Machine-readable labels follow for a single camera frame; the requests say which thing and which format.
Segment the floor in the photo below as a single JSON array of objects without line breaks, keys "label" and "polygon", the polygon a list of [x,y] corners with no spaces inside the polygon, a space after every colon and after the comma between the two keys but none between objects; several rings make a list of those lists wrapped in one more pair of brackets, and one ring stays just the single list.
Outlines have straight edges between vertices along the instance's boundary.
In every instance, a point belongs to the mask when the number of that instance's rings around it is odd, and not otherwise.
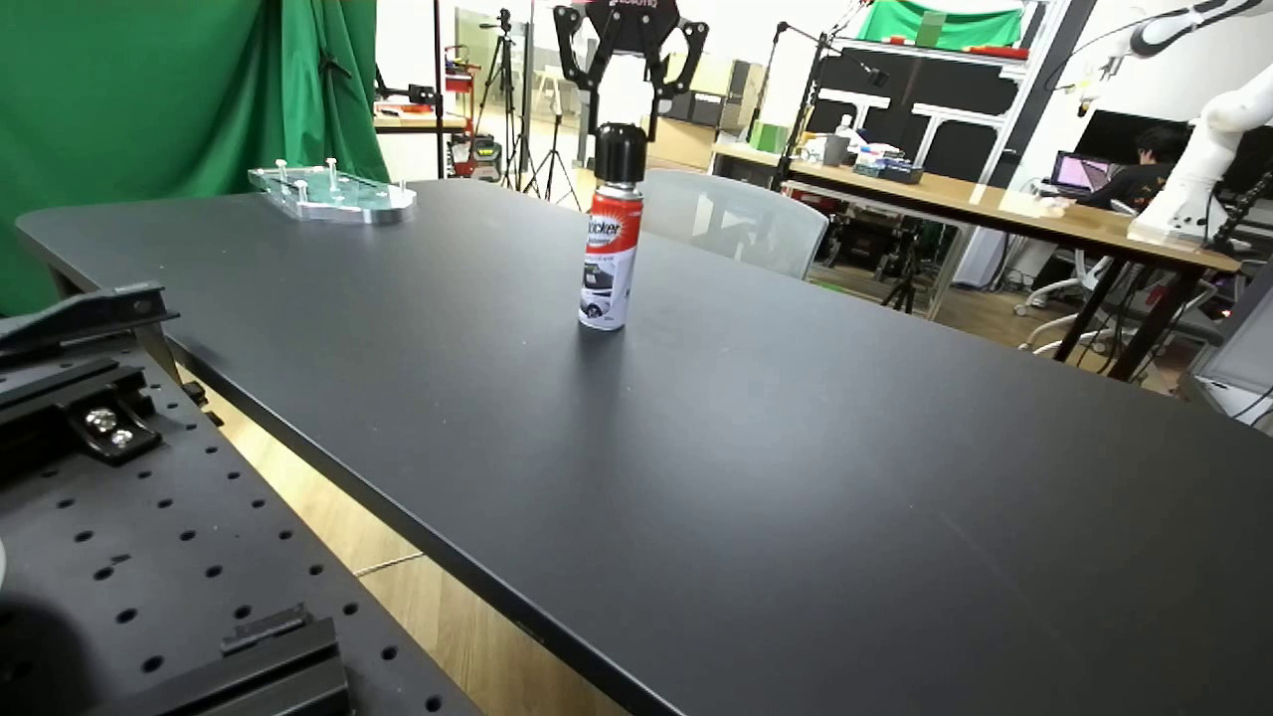
[{"label": "floor", "polygon": [[[387,139],[395,180],[428,180],[428,139]],[[707,168],[713,132],[663,122],[651,164]],[[593,189],[587,171],[570,168],[581,198]],[[846,298],[872,298],[887,289],[872,270],[815,265],[813,282],[842,289]],[[1020,294],[952,289],[939,322],[984,332],[1000,347],[1020,347],[1049,310],[1020,315]],[[428,558],[404,546],[395,529],[371,518],[342,487],[321,481],[302,456],[281,449],[272,433],[248,420],[235,405],[211,397],[229,444],[288,497],[302,519],[342,558],[349,571],[403,619],[403,627],[465,688],[480,713],[508,716],[610,716],[622,713],[587,680],[532,644],[516,624],[497,617],[465,586],[445,575]]]}]

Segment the spray can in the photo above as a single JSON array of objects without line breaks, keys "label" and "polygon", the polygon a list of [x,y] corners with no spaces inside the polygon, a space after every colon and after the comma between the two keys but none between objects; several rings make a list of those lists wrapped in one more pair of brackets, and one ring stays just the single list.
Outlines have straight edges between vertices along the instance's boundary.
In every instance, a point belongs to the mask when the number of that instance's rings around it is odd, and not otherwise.
[{"label": "spray can", "polygon": [[587,243],[581,273],[581,324],[622,328],[631,302],[638,238],[640,238],[644,132],[631,122],[602,122],[597,132],[597,193],[587,208]]}]

